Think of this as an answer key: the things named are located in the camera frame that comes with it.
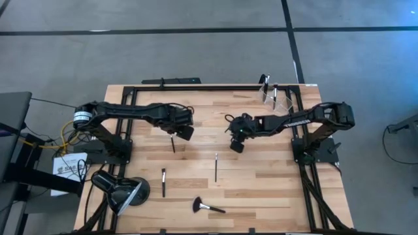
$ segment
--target wooden tabletop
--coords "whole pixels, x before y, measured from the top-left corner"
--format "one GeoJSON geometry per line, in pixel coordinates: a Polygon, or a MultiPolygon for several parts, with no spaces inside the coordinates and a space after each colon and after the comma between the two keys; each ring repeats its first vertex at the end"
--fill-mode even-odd
{"type": "MultiPolygon", "coordinates": [[[[122,90],[121,85],[108,86],[104,100],[119,104],[122,90]]],[[[300,91],[304,108],[321,102],[317,86],[300,85],[300,91]]],[[[159,232],[160,228],[167,229],[167,232],[247,232],[251,227],[257,232],[310,230],[298,166],[293,162],[291,129],[268,138],[246,140],[243,153],[229,149],[231,136],[225,133],[228,127],[225,114],[272,114],[256,91],[138,93],[137,105],[152,102],[193,106],[195,132],[190,141],[174,138],[176,153],[173,153],[167,133],[145,121],[133,122],[131,138],[134,148],[125,177],[145,178],[151,185],[151,194],[143,205],[129,206],[119,216],[117,232],[159,232]],[[219,159],[217,182],[214,180],[215,153],[219,159]],[[162,168],[167,170],[165,198],[161,193],[162,168]],[[191,206],[196,196],[200,196],[205,204],[224,209],[227,213],[208,210],[193,213],[191,206]]],[[[107,120],[103,125],[114,132],[116,120],[107,120]]],[[[312,132],[318,126],[309,124],[308,128],[312,132]]],[[[339,172],[327,163],[319,163],[317,168],[325,201],[343,223],[352,227],[339,172]]],[[[89,175],[97,169],[98,166],[93,166],[89,175]]],[[[74,229],[83,225],[89,188],[90,182],[86,182],[74,229]]],[[[102,192],[94,187],[88,217],[102,198],[102,192]]],[[[321,227],[317,204],[314,199],[312,202],[317,226],[321,227]]],[[[108,210],[106,228],[110,226],[111,213],[108,210]]]]}

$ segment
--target lamp shade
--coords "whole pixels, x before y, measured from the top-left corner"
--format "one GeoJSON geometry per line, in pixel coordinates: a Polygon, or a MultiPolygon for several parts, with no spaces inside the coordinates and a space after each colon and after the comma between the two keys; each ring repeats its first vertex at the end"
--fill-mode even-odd
{"type": "Polygon", "coordinates": [[[128,206],[139,206],[150,195],[150,184],[140,177],[115,178],[104,170],[99,170],[91,177],[94,186],[106,193],[110,209],[121,215],[128,206]]]}

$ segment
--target makeup brush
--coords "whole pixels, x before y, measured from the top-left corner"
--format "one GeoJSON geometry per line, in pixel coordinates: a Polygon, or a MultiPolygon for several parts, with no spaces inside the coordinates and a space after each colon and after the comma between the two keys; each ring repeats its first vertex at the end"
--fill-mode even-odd
{"type": "Polygon", "coordinates": [[[208,209],[208,210],[213,210],[215,212],[221,212],[221,213],[226,213],[226,211],[215,208],[213,206],[207,206],[205,204],[202,203],[202,199],[198,196],[197,198],[195,198],[195,201],[193,202],[193,212],[198,212],[200,209],[208,209]]]}

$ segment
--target transparent container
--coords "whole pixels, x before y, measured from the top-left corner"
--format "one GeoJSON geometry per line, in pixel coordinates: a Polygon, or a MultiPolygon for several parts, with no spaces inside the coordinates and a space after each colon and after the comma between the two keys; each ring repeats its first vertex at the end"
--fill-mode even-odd
{"type": "Polygon", "coordinates": [[[265,91],[265,86],[263,85],[258,92],[260,101],[264,102],[274,112],[287,114],[289,109],[293,107],[292,100],[286,97],[284,91],[278,89],[275,91],[274,86],[267,85],[265,91]]]}

